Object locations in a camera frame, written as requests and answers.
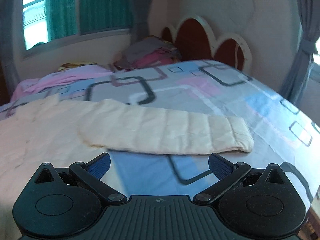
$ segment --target beige wall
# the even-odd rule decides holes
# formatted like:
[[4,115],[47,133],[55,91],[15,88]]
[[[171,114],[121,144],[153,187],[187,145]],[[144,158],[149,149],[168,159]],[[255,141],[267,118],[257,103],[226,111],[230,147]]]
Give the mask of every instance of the beige wall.
[[27,59],[22,59],[19,50],[14,51],[14,60],[21,80],[41,78],[66,62],[93,61],[107,66],[119,53],[130,45],[130,35],[109,36],[82,41],[53,49]]
[[149,12],[149,30],[151,35],[160,36],[167,25],[168,0],[153,0]]
[[217,37],[225,32],[241,35],[252,52],[251,75],[279,90],[298,44],[295,0],[180,0],[179,7],[180,18],[202,16]]
[[[21,80],[27,78],[40,78],[55,72],[65,62],[94,61],[107,66],[119,57],[121,52],[130,45],[130,35],[109,36],[94,40],[82,41],[72,45],[43,52],[23,59],[19,39],[21,12],[18,11],[20,1],[15,0],[13,12],[16,20],[13,22],[13,53],[14,63]],[[167,0],[153,0],[149,15],[150,33],[160,35],[167,23]]]
[[168,0],[167,23],[176,26],[180,17],[180,0]]

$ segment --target screw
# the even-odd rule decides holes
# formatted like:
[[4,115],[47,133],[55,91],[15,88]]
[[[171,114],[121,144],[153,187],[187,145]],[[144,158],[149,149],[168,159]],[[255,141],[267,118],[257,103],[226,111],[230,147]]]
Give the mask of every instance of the screw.
[[113,202],[119,202],[124,199],[124,195],[114,193],[114,194],[109,195],[108,199],[110,199]]
[[209,194],[201,193],[196,195],[196,199],[202,202],[207,202],[211,199],[211,196]]

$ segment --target window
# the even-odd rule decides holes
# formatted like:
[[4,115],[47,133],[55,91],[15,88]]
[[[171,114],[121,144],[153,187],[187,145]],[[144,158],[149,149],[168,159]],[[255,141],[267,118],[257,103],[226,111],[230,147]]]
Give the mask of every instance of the window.
[[313,60],[315,63],[317,63],[318,65],[320,65],[320,38],[319,40],[316,42],[316,47],[318,50],[318,54],[313,54]]
[[25,48],[66,37],[128,29],[128,0],[22,0]]

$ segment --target patterned bedsheet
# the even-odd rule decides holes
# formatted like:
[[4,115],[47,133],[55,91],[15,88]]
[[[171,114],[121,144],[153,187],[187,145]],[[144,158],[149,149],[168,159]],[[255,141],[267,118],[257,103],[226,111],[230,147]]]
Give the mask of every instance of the patterned bedsheet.
[[[1,106],[0,120],[13,115],[19,105],[55,93],[60,100],[113,98],[146,107],[243,117],[254,150],[249,154],[227,152],[223,157],[253,168],[278,163],[306,208],[319,187],[320,128],[276,92],[225,64],[192,61],[77,81]],[[109,153],[112,171],[101,180],[117,184],[127,196],[185,194],[192,198],[218,181],[208,168],[208,156]]]

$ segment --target scalloped headboard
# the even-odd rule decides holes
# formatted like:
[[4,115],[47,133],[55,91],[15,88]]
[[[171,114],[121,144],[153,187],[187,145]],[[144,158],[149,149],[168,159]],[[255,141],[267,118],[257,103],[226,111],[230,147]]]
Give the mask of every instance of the scalloped headboard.
[[182,61],[214,59],[250,74],[252,55],[244,39],[235,33],[216,39],[209,24],[199,16],[185,17],[177,29],[164,28],[162,39],[179,49]]

